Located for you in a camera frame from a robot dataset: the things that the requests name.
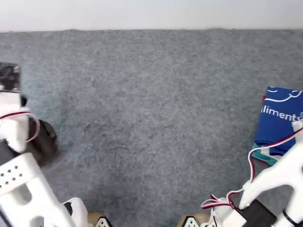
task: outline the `3d printed white part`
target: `3d printed white part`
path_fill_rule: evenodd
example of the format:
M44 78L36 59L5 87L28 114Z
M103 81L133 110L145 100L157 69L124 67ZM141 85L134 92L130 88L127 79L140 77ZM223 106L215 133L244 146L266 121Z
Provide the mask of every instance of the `3d printed white part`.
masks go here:
M240 209L245 208L262 192L281 185L290 185L294 192L285 209L296 223L303 219L300 209L303 204L303 141L297 142L274 166L263 170L252 183L245 184ZM281 215L274 227L292 227Z
M44 217L54 226L75 227L67 209L58 202L31 153L19 155L0 166L0 205L14 227L32 227ZM26 185L31 201L23 199Z
M109 227L109 224L105 218L100 218L95 227Z
M11 113L27 112L21 107L20 93L0 92L0 116ZM26 148L28 138L28 116L16 116L0 120L0 139L7 139L9 146L22 153Z
M220 202L227 202L226 198L219 198ZM209 221L201 227L242 227L246 220L230 206L219 206L211 210Z

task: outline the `red and white wire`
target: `red and white wire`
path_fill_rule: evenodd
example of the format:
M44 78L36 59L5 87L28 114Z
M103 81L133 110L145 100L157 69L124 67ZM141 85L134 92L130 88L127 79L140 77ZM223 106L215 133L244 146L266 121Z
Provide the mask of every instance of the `red and white wire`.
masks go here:
M23 111L23 112L9 113L9 114L1 116L0 120L11 118L11 117L16 117L16 116L21 116L21 115L28 115L29 117L33 118L34 121L35 121L35 124L36 124L35 133L31 138L27 139L26 142L32 141L39 134L40 122L39 122L38 118L34 114L32 114L31 112Z
M303 130L303 128L295 131L293 134L289 135L288 137L276 142L276 143L273 143L273 144L270 144L270 145L266 145L266 146L263 146L263 147L260 147L260 148L254 148L252 149L249 153L248 153L248 162L250 164L250 183L254 180L255 178L255 166L254 166L254 163L251 159L252 157L252 154L254 153L254 151L256 150L262 150L262 149L266 149L266 148L273 148L273 147L276 147L276 146L280 146L281 144L284 144L290 140L292 140L296 135L298 135L301 131ZM222 206L223 204L225 205L229 205L231 206L233 209L234 209L234 206L232 204L232 200L231 200L231 196L234 195L234 194L238 194L240 192L244 191L244 189L239 189L239 190L236 190L236 191L230 191L227 193L226 195L226 200L228 201L227 203L222 203L222 202L219 202L219 200L217 199L217 197L215 197L213 194L211 194L211 198L213 200L217 200L217 202L215 203L209 203L207 205L204 205L204 203L206 203L206 201L209 201L209 200L206 200L205 202L203 202L201 204L201 208L202 209L207 209L207 208L212 208L212 207L216 207L216 206Z

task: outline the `gray carpet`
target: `gray carpet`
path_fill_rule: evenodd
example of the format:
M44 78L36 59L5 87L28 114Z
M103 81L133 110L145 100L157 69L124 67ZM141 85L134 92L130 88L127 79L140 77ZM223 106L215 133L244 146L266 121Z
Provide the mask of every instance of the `gray carpet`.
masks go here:
M241 187L266 86L303 89L303 31L8 33L0 55L58 132L54 193L115 227L173 227ZM291 189L276 192L260 199L278 214Z

